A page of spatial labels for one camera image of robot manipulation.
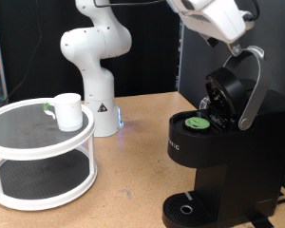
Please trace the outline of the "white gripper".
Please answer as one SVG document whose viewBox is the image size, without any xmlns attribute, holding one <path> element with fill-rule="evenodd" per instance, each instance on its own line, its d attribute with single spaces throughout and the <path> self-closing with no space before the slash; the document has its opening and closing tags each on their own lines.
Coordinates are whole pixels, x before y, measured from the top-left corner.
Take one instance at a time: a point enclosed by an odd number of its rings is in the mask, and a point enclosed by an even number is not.
<svg viewBox="0 0 285 228">
<path fill-rule="evenodd" d="M 234 43 L 245 33 L 246 26 L 234 0 L 180 0 L 183 23 L 191 30 L 209 36 L 207 44 L 214 48 L 219 40 L 227 43 L 230 53 L 237 57 L 242 52 Z"/>
</svg>

